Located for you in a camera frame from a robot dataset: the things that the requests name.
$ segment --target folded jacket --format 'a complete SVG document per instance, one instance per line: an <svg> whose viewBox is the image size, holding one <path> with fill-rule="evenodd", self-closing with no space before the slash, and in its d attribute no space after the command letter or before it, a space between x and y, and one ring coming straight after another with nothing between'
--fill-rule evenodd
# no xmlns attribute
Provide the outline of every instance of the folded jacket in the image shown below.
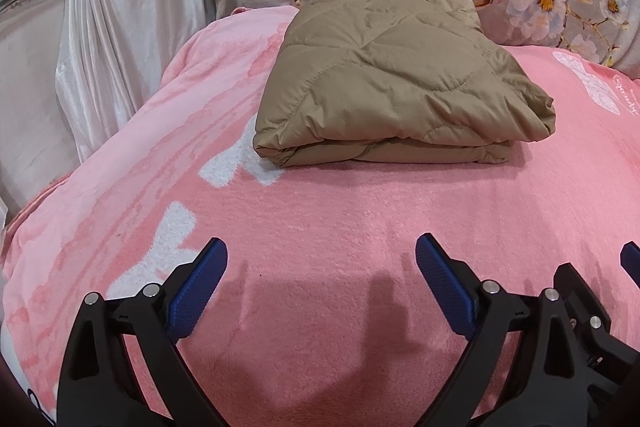
<svg viewBox="0 0 640 427"><path fill-rule="evenodd" d="M256 121L277 166L507 161L555 130L553 100L484 36L472 0L311 0Z"/></svg>

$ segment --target pink bedspread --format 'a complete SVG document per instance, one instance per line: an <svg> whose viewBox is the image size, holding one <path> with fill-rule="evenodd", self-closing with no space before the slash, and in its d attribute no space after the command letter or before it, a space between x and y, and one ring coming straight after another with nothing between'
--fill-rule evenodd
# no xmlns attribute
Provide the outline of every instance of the pink bedspread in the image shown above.
<svg viewBox="0 0 640 427"><path fill-rule="evenodd" d="M558 131L517 145L509 164L283 171L251 140L295 12L251 10L199 32L155 97L18 228L4 306L47 409L82 297L133 295L212 236L228 269L178 346L233 427L414 424L464 346L415 266L424 232L512 292L537 295L571 261L613 332L640 347L640 291L619 266L623 244L640 240L628 78L565 51L510 48L556 99Z"/></svg>

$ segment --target curtain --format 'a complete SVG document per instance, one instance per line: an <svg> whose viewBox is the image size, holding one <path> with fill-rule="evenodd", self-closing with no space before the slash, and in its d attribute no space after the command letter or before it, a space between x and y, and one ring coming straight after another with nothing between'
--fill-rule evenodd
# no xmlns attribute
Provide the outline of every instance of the curtain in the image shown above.
<svg viewBox="0 0 640 427"><path fill-rule="evenodd" d="M159 88L176 51L205 25L203 0L66 0L56 92L81 161Z"/></svg>

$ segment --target textured blue pad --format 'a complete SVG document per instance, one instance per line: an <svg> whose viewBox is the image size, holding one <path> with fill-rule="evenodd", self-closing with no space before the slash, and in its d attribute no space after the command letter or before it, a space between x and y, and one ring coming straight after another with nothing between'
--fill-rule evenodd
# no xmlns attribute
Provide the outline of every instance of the textured blue pad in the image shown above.
<svg viewBox="0 0 640 427"><path fill-rule="evenodd" d="M620 252L620 264L640 288L640 248L635 243L627 243Z"/></svg>
<svg viewBox="0 0 640 427"><path fill-rule="evenodd" d="M429 235L422 235L418 239L415 260L453 332L470 341L476 333L474 301Z"/></svg>
<svg viewBox="0 0 640 427"><path fill-rule="evenodd" d="M213 243L193 269L168 308L166 333L172 343L188 337L226 269L226 246Z"/></svg>

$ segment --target metal pin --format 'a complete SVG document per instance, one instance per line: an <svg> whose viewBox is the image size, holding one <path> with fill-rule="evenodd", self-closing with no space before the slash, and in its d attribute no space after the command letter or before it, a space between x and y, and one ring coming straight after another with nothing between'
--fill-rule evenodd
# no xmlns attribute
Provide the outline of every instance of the metal pin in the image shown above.
<svg viewBox="0 0 640 427"><path fill-rule="evenodd" d="M87 293L84 297L84 304L89 304L89 306L91 306L92 304L95 304L99 298L100 295L96 292Z"/></svg>
<svg viewBox="0 0 640 427"><path fill-rule="evenodd" d="M482 283L482 289L487 293L491 293L491 295L493 295L500 291L500 285L495 281L488 280Z"/></svg>
<svg viewBox="0 0 640 427"><path fill-rule="evenodd" d="M597 315L593 315L593 317L589 319L589 324L594 330L597 330L599 327L601 327L602 320Z"/></svg>
<svg viewBox="0 0 640 427"><path fill-rule="evenodd" d="M550 301L557 301L560 298L560 294L555 288L547 288L545 290L545 297Z"/></svg>
<svg viewBox="0 0 640 427"><path fill-rule="evenodd" d="M144 288L142 288L142 295L145 297L155 297L160 293L160 285L152 282L151 284L147 284Z"/></svg>

